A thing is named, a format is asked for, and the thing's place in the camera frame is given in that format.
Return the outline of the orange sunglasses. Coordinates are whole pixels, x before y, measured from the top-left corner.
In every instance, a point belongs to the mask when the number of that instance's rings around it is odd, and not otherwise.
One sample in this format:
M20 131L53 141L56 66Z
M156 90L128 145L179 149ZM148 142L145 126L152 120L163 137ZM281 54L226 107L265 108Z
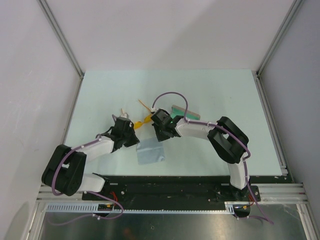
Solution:
M146 125L148 123L150 123L152 121L151 117L152 117L152 113L151 113L151 108L148 107L146 104L144 104L140 99L138 99L139 103L144 106L147 110L148 110L148 115L143 119L143 121L136 121L136 122L131 122L129 124L130 127L133 127L134 130L137 130L139 128L141 128L143 125ZM121 114L122 113L127 113L124 111L123 108L120 109Z

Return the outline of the grey glasses case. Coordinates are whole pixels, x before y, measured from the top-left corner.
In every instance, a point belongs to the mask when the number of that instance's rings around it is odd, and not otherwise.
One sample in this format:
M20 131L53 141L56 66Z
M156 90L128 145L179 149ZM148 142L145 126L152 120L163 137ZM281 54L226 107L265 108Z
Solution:
M171 118L173 119L175 116L184 116L186 109L177 105L171 106ZM191 120L200 120L201 116L198 113L187 110L186 117Z

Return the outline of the blue cleaning cloth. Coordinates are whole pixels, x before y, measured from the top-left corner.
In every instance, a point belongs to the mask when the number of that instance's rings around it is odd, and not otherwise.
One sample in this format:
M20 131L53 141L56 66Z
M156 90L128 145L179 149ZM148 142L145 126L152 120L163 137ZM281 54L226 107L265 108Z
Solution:
M165 150L157 138L142 140L136 146L137 162L139 165L159 163L165 160Z

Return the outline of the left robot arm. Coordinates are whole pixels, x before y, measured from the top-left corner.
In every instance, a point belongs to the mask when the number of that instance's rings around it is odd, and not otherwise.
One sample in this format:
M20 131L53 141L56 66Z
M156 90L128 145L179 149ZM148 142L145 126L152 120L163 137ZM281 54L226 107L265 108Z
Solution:
M77 147L58 145L41 176L41 182L51 187L55 196L70 197L76 192L93 192L98 199L105 200L111 193L107 179L96 173L85 173L86 163L139 142L133 122L120 116L113 126L91 142Z

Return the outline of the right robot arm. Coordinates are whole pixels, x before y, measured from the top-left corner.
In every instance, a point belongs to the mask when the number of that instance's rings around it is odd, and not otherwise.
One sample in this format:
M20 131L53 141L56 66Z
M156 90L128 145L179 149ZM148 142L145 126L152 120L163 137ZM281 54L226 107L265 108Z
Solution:
M250 177L245 161L251 156L249 138L228 117L223 116L216 123L202 122L182 115L172 118L166 110L159 108L150 119L159 142L175 137L208 140L228 165L231 196L237 201L248 196Z

